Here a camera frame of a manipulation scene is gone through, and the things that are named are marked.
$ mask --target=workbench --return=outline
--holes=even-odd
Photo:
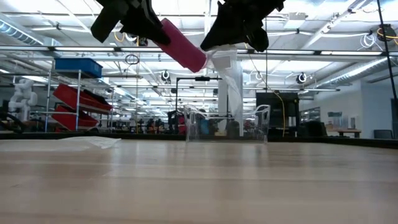
[[[0,141],[0,223],[396,223],[398,151]]]

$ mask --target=metal pole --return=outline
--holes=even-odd
[[[177,118],[177,113],[178,113],[178,82],[180,81],[180,78],[177,78],[177,81],[175,83],[175,130],[174,132],[178,134],[178,118]]]
[[[47,104],[45,105],[45,124],[44,132],[47,133],[47,126],[49,125],[49,107],[50,107],[50,90],[51,90],[51,74],[54,69],[55,61],[52,61],[51,70],[49,71],[48,83],[47,83]]]
[[[81,70],[79,70],[79,76],[77,80],[76,131],[78,131],[79,129],[80,79],[81,79]]]
[[[112,88],[112,94],[111,94],[111,98],[112,98],[112,110],[111,110],[111,133],[113,132],[113,93],[114,93],[114,88]]]

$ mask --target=transparent bin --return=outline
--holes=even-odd
[[[266,143],[269,127],[269,105],[258,106],[239,118],[227,114],[205,113],[190,105],[184,106],[187,142],[236,141]]]

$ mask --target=pink cylinder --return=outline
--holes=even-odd
[[[163,31],[170,37],[169,45],[156,43],[184,68],[199,72],[206,63],[206,55],[195,47],[168,19],[162,20]]]

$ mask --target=table surface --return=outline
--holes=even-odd
[[[361,133],[361,130],[358,129],[330,129],[327,130],[329,132],[342,132],[342,133]]]
[[[0,141],[0,223],[397,223],[398,151]]]

